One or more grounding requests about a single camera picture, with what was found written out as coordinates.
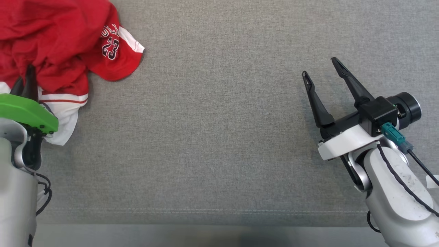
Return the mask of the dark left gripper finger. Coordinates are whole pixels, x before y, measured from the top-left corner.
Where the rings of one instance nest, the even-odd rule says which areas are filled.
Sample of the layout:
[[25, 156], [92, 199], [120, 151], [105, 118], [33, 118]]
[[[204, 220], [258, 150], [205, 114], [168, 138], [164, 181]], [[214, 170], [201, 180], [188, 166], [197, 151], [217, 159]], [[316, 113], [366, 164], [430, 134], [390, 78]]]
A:
[[11, 88], [10, 94], [23, 97], [23, 91], [24, 91], [23, 78], [19, 77], [17, 78], [16, 82]]
[[23, 89], [23, 97], [31, 99], [33, 101], [39, 101], [38, 83], [36, 80], [35, 67], [31, 64], [28, 65], [25, 74], [25, 85]]

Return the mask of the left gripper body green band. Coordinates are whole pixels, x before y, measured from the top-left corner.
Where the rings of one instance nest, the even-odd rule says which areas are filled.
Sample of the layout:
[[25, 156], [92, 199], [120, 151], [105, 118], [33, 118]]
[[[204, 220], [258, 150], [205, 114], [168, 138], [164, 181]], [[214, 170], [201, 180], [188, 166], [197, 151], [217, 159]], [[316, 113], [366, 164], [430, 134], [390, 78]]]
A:
[[59, 129], [59, 120], [39, 102], [0, 94], [0, 138], [12, 145], [12, 164], [19, 169], [39, 169], [41, 145]]

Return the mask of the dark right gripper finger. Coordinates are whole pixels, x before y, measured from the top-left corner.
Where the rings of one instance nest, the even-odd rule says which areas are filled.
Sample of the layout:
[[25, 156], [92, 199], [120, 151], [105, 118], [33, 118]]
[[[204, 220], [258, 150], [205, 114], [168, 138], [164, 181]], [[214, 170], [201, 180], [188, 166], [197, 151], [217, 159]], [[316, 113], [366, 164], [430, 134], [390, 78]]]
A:
[[306, 88], [306, 93], [316, 126], [318, 128], [326, 128], [327, 126], [332, 125], [335, 119], [326, 110], [325, 106], [320, 100], [320, 97], [315, 91], [315, 84], [306, 71], [302, 72], [302, 79]]
[[362, 104], [374, 100], [372, 94], [365, 89], [362, 83], [360, 83], [360, 81], [342, 64], [338, 58], [332, 57], [331, 62], [334, 65], [339, 77], [345, 80], [345, 83], [355, 100], [354, 107], [359, 107]]

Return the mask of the red jersey with white sleeves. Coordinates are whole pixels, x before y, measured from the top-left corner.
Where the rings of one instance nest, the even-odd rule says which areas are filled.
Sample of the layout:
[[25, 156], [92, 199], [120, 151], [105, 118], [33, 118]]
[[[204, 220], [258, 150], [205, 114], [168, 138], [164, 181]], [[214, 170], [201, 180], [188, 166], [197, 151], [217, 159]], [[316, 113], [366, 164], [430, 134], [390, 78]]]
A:
[[109, 0], [0, 0], [0, 94], [34, 66], [38, 100], [59, 120], [51, 144], [66, 144], [75, 130], [88, 101], [87, 58], [111, 21], [119, 14]]

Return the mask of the grey fabric sofa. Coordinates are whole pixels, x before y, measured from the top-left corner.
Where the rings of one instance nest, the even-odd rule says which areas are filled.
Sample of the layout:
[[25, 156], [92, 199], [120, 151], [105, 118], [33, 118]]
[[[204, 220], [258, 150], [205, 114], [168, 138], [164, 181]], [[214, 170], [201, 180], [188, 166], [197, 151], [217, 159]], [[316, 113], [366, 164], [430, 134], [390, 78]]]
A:
[[302, 72], [335, 119], [355, 110], [337, 57], [439, 175], [439, 0], [111, 0], [144, 47], [132, 75], [90, 74], [64, 146], [42, 144], [41, 224], [366, 226], [365, 194], [323, 161]]

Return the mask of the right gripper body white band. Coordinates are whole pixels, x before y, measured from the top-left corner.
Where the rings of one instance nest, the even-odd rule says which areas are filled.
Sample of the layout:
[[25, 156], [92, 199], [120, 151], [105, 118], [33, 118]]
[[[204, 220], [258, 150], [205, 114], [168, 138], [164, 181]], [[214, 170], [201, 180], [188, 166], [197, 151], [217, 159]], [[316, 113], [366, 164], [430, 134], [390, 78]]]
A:
[[359, 125], [357, 111], [335, 120], [327, 111], [318, 110], [317, 126], [320, 128], [320, 134], [323, 138], [323, 142], [319, 144], [318, 152], [325, 161], [343, 156], [382, 137], [381, 134], [370, 136]]

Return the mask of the red Bulls 23 shorts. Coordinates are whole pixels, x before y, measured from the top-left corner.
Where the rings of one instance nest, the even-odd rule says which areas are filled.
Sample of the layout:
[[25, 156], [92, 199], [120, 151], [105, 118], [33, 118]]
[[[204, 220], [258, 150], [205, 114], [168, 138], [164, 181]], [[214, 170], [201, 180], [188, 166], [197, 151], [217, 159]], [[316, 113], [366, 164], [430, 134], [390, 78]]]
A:
[[125, 29], [114, 4], [107, 1], [109, 11], [100, 29], [100, 36], [91, 49], [79, 57], [86, 67], [108, 81], [122, 80], [139, 66], [144, 46]]

